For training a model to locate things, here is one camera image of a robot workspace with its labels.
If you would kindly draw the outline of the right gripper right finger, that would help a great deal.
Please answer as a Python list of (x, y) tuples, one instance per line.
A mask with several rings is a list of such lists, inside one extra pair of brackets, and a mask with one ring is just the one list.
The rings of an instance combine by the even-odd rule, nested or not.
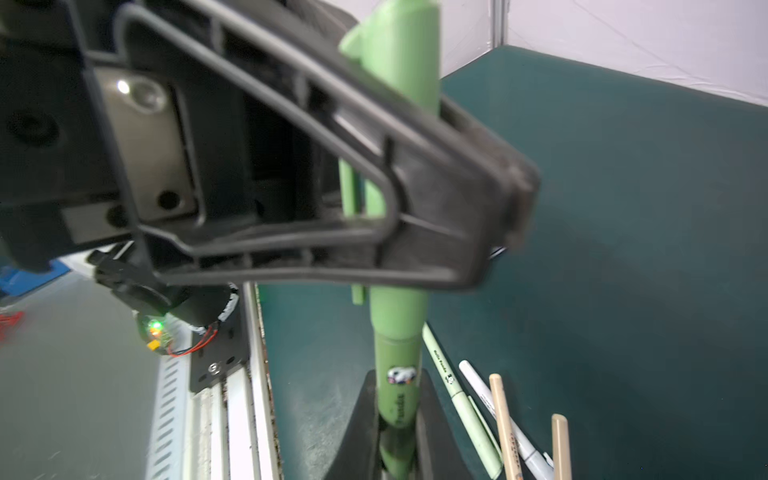
[(472, 479), (428, 372), (421, 370), (420, 403), (416, 416), (416, 478)]

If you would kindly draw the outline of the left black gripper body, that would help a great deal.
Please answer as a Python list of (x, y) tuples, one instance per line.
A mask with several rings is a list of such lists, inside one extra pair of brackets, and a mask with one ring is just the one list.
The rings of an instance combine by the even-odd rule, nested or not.
[(111, 53), (117, 1), (1, 4), (1, 262), (50, 261), (125, 239), (74, 239), (61, 210), (115, 200), (119, 189), (82, 72)]

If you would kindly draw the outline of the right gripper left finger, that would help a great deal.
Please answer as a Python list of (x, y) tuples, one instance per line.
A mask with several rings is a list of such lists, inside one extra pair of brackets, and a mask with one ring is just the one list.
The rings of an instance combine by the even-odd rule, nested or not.
[(381, 478), (379, 418), (376, 372), (370, 370), (365, 376), (341, 444), (325, 473), (325, 479)]

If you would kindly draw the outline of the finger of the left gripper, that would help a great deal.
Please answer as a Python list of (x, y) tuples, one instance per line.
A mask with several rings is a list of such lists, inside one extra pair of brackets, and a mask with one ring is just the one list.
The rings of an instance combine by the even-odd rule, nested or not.
[(536, 166), (447, 97), (428, 113), (346, 58), (348, 13), (321, 1), (132, 1), (121, 63), (172, 91), (193, 207), (152, 219), (113, 161), (134, 238), (178, 285), (480, 284), (518, 246)]

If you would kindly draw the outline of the dark green pen cap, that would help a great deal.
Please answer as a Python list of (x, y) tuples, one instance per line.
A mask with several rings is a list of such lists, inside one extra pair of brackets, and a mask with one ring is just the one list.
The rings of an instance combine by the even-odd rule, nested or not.
[[(340, 52), (425, 112), (436, 116), (440, 90), (440, 5), (438, 1), (382, 1), (342, 39)], [(339, 160), (343, 212), (361, 212), (360, 179)], [(380, 192), (365, 186), (366, 213), (383, 216)], [(365, 295), (374, 306), (425, 308), (427, 295), (395, 287), (352, 286), (352, 301), (362, 305)]]

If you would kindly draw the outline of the dark green pen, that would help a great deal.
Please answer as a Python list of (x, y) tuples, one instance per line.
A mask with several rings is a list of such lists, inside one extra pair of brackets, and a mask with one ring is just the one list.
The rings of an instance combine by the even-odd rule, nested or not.
[(381, 421), (378, 446), (384, 469), (393, 479), (408, 478), (415, 459), (427, 300), (420, 290), (385, 286), (369, 290)]

